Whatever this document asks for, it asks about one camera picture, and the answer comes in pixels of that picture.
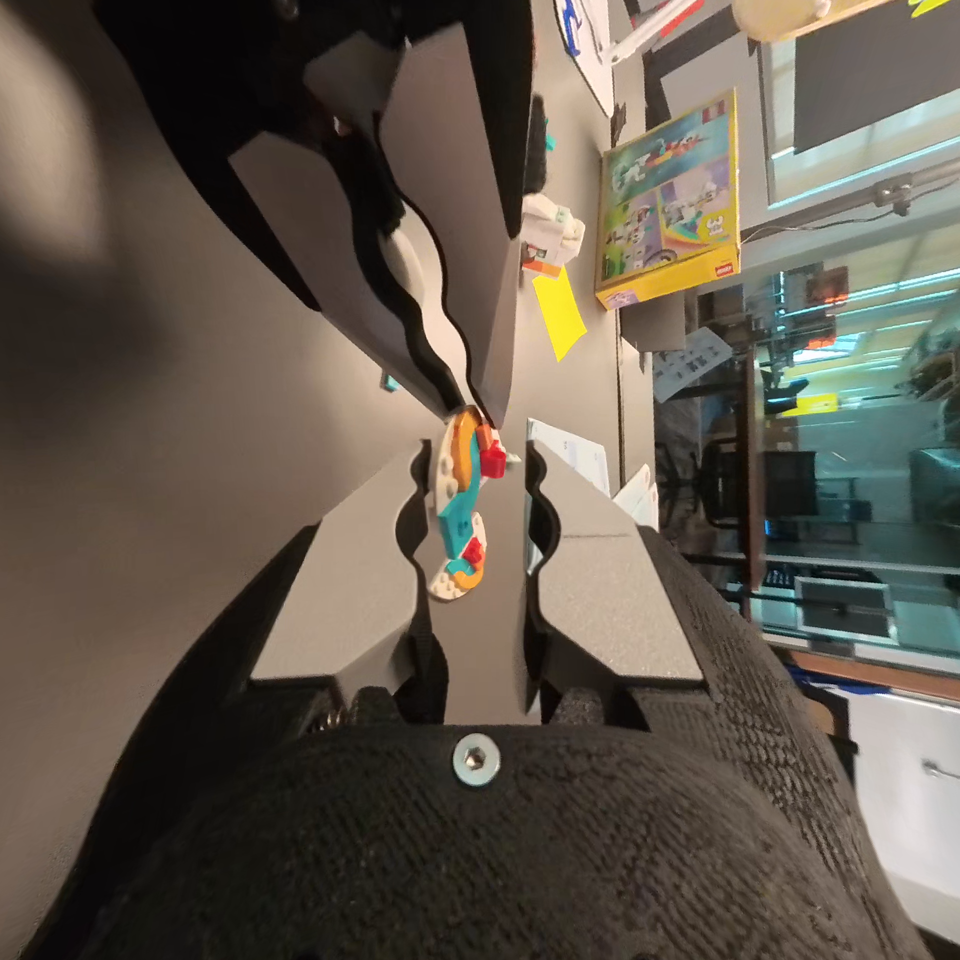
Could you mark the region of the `yellow paper note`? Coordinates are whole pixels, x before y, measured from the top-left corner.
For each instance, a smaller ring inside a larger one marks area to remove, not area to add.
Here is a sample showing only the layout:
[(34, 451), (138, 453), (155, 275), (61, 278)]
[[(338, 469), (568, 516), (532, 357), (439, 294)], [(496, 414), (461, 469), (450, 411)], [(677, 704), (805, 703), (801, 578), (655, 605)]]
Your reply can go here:
[(537, 274), (534, 294), (556, 361), (561, 363), (588, 333), (566, 266), (556, 276)]

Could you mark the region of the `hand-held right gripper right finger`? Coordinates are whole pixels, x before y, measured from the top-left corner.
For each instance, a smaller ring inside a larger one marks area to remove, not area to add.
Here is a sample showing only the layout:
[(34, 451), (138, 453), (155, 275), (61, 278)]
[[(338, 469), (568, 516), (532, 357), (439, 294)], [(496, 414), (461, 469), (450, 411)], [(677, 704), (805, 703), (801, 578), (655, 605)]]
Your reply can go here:
[(608, 712), (633, 689), (688, 692), (703, 669), (651, 552), (648, 526), (539, 439), (527, 441), (529, 535), (523, 649), (534, 703), (584, 691)]

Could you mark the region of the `round white lego plate assembly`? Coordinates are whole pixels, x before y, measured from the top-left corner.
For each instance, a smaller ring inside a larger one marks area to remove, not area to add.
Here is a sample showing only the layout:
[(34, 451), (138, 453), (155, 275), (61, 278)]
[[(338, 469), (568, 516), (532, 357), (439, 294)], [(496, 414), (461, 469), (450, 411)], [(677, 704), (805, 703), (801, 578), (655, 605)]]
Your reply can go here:
[(479, 452), (493, 442), (507, 451), (505, 475), (516, 470), (521, 457), (507, 450), (498, 429), (476, 405), (467, 405), (451, 415), (438, 444), (429, 490), (444, 559), (428, 590), (442, 603), (464, 597), (484, 576), (488, 538), (477, 503), (483, 487), (500, 479), (482, 478)]

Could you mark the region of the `yellow lego set box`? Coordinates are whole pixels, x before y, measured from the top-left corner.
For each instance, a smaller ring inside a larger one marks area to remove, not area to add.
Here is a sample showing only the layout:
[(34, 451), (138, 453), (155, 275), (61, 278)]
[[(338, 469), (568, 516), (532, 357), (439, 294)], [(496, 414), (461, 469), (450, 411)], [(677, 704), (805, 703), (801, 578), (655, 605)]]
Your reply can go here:
[(594, 287), (607, 311), (741, 272), (738, 95), (730, 89), (607, 150)]

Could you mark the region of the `white lego model orange base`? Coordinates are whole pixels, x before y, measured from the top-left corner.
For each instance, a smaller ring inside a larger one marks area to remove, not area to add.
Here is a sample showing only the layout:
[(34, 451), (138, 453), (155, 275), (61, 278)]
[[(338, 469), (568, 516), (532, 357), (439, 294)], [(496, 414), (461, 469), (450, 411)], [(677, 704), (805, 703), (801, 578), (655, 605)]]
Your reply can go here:
[(584, 223), (569, 208), (543, 193), (523, 197), (519, 232), (523, 270), (558, 280), (570, 261), (579, 256), (584, 234)]

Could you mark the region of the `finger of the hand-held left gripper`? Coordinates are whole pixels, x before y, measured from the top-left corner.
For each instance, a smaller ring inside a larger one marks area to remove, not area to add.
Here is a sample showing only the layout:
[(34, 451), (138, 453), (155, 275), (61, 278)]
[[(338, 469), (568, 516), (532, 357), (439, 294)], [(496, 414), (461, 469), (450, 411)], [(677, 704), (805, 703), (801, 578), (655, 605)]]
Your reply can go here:
[(311, 58), (303, 80), (332, 113), (372, 135), (430, 232), (471, 396), (502, 426), (520, 265), (522, 21), (454, 21), (394, 52), (357, 30)]
[(354, 248), (353, 212), (322, 154), (261, 132), (229, 158), (241, 186), (318, 304), (356, 348), (438, 417), (461, 405), (456, 382), (442, 396), (408, 348), (402, 319), (375, 291)]

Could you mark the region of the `black office chair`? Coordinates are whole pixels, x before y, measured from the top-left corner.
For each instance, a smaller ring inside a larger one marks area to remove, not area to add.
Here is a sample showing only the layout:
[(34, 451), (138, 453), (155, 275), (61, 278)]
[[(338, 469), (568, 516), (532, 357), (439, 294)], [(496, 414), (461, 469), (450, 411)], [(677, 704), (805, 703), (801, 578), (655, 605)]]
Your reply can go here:
[(735, 438), (714, 438), (702, 450), (693, 492), (703, 517), (719, 530), (736, 531), (747, 521), (748, 462)]

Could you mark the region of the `black flat panel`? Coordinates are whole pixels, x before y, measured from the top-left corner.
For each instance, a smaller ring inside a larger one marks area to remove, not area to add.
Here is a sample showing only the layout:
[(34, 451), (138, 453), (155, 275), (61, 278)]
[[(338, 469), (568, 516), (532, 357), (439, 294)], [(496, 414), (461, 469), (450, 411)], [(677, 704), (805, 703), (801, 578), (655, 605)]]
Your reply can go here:
[(959, 86), (959, 3), (886, 2), (803, 34), (795, 46), (794, 152), (801, 154)]

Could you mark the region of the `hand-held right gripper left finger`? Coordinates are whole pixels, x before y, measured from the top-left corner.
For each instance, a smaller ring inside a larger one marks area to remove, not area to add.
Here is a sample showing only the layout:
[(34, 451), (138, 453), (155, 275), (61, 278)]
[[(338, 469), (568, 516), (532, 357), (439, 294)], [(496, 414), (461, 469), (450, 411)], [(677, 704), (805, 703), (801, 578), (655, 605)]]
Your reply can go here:
[(416, 559), (431, 452), (415, 441), (318, 522), (252, 667), (255, 688), (312, 688), (335, 709), (385, 689), (405, 719), (444, 722), (449, 667)]

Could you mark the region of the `lego instruction booklet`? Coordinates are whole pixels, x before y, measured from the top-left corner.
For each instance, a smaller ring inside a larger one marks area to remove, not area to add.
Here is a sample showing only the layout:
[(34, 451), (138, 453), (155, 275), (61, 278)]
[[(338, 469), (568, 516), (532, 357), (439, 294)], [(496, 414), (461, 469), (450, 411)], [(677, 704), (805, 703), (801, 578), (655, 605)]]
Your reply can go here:
[(611, 498), (631, 519), (654, 530), (660, 529), (659, 490), (648, 464), (612, 494), (605, 447), (569, 431), (551, 426), (532, 417), (527, 419), (526, 438), (540, 442), (568, 464), (603, 495)]

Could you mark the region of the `white sheet with blue print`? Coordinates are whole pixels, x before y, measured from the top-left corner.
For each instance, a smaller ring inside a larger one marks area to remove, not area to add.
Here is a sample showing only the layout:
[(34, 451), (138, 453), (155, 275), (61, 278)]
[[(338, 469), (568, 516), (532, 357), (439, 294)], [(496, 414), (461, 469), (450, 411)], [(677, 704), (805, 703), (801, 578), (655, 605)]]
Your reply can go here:
[(564, 50), (608, 119), (615, 113), (614, 68), (605, 51), (611, 44), (608, 1), (554, 1)]

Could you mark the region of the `beige round object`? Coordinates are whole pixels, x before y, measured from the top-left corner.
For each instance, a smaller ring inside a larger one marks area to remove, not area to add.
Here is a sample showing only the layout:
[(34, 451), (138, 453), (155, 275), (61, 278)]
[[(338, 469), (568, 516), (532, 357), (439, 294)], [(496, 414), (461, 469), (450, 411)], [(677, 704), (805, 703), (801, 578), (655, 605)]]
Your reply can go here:
[(833, 1), (732, 1), (733, 18), (750, 40), (776, 43), (815, 28), (832, 12)]

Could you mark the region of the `printed paper sheet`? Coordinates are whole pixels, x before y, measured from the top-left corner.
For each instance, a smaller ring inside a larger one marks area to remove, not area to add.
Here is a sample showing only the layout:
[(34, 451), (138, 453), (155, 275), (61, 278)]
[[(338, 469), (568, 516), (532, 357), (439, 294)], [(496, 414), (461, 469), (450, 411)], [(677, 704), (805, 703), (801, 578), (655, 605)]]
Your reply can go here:
[(668, 402), (734, 355), (734, 348), (708, 327), (687, 333), (682, 348), (652, 354), (654, 400)]

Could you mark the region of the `white cabinet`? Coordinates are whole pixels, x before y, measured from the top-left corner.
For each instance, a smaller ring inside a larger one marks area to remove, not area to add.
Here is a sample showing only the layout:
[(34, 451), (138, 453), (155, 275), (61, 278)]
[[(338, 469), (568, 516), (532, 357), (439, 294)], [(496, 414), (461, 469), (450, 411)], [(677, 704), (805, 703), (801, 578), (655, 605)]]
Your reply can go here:
[(959, 710), (848, 693), (855, 790), (894, 892), (924, 930), (959, 942)]

